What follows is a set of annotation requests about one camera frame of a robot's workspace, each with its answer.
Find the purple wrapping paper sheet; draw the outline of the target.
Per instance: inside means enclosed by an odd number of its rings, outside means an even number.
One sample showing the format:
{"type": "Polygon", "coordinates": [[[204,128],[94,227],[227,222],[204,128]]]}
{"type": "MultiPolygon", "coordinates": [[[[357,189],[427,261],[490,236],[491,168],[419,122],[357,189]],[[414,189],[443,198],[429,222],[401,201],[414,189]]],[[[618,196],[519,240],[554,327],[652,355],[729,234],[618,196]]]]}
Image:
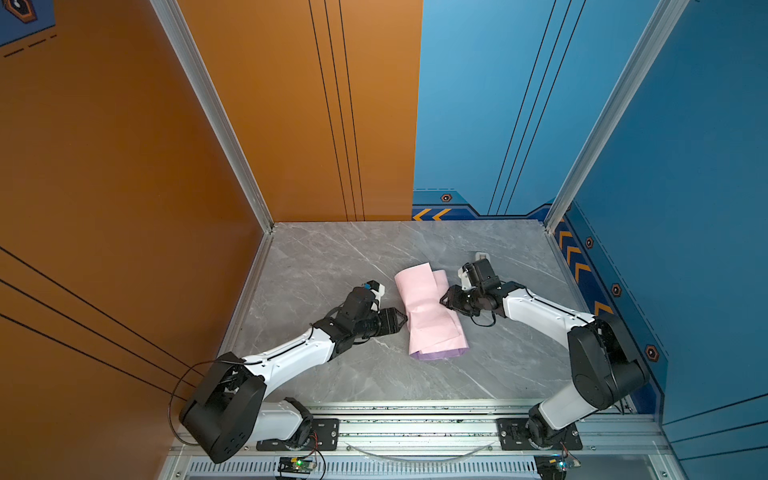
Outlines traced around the purple wrapping paper sheet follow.
{"type": "Polygon", "coordinates": [[[424,263],[400,271],[394,280],[408,317],[411,357],[436,361],[459,357],[469,350],[457,313],[440,303],[449,288],[444,270],[433,270],[424,263]]]}

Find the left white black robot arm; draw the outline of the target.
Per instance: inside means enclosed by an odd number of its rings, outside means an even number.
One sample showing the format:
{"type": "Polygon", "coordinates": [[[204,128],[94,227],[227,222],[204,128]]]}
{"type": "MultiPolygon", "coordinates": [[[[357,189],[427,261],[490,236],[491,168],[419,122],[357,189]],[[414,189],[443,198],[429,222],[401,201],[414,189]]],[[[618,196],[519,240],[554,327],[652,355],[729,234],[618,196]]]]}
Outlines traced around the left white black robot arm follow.
{"type": "Polygon", "coordinates": [[[357,286],[308,330],[278,347],[239,357],[226,352],[209,361],[201,383],[186,400],[179,422],[215,464],[252,443],[277,441],[289,450],[314,446],[312,413],[298,400],[267,398],[288,381],[326,364],[354,346],[401,331],[407,315],[380,306],[385,288],[357,286]]]}

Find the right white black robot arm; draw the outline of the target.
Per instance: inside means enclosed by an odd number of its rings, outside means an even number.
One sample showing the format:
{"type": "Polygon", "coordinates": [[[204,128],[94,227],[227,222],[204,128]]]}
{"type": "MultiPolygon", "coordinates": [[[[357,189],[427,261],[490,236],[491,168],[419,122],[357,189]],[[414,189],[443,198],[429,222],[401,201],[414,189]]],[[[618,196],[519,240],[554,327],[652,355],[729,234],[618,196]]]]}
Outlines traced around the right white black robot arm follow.
{"type": "Polygon", "coordinates": [[[569,309],[520,283],[503,282],[487,259],[463,265],[459,278],[461,283],[440,298],[444,307],[470,318],[488,311],[520,322],[568,350],[570,382],[529,410],[525,435],[532,447],[559,447],[576,422],[610,408],[650,381],[642,352],[620,317],[569,309]]]}

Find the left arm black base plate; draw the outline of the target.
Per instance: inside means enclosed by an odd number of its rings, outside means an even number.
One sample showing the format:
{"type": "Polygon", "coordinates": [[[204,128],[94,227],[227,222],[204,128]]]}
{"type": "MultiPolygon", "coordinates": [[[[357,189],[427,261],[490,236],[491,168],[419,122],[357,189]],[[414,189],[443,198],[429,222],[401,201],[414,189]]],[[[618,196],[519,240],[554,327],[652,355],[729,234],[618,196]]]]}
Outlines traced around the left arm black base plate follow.
{"type": "Polygon", "coordinates": [[[297,433],[288,440],[263,440],[256,443],[256,449],[264,452],[282,451],[335,451],[339,440],[340,421],[338,418],[319,418],[312,425],[304,422],[297,433]]]}

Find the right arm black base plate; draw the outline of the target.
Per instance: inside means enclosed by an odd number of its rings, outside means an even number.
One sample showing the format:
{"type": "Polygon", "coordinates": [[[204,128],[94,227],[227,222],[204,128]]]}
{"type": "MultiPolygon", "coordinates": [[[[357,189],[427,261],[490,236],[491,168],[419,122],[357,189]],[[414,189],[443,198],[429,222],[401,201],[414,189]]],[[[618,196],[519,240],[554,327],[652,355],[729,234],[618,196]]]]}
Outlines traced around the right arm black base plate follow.
{"type": "Polygon", "coordinates": [[[500,418],[496,420],[497,434],[504,451],[583,449],[575,424],[560,430],[551,429],[536,419],[500,418]]]}

